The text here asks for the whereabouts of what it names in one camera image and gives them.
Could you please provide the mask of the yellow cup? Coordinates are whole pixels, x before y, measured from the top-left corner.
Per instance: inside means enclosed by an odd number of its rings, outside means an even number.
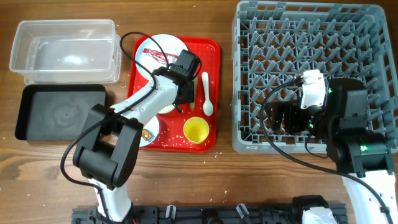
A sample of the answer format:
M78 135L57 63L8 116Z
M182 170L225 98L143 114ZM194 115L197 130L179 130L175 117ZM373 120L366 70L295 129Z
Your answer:
M183 133L192 144L201 144L208 137L210 126L205 119L192 117L185 122Z

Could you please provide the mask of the light blue bowl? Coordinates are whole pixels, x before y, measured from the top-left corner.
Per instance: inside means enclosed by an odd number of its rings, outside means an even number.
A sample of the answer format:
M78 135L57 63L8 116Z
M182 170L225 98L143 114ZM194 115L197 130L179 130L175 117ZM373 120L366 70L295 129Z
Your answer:
M160 129L159 120L154 116L142 130L141 141L139 146L144 147L151 144L157 137Z

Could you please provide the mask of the red sauce packet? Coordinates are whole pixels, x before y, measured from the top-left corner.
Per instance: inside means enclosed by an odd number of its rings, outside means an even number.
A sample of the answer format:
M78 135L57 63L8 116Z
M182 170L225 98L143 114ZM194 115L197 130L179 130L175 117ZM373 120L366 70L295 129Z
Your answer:
M153 50L153 49L145 48L143 50L143 53L146 54L147 56L152 57L153 59L155 59L157 62L161 63L162 65L167 65L167 62L175 63L178 59L178 55L169 54L169 53L163 54L161 51Z

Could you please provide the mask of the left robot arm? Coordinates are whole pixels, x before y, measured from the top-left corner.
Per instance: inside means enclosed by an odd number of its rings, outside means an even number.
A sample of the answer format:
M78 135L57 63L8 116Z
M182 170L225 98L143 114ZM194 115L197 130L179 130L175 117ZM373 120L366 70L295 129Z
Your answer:
M88 179L103 223L132 223L126 182L137 160L144 126L168 105L193 101L193 80L200 62L176 62L155 69L147 84L126 101L90 109L82 133L67 147L73 165Z

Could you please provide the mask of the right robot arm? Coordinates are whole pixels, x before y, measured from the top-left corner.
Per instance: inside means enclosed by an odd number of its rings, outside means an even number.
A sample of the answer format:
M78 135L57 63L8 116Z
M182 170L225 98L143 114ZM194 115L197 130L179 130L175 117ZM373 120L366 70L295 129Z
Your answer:
M326 144L334 170L294 158L273 142L270 145L286 158L303 166L341 176L357 223L397 223L394 161L386 137L367 129L368 93L362 82L338 78L298 78L278 86L272 93L298 85L300 101L274 103L269 96L262 116L273 130L285 124L287 133L308 131Z

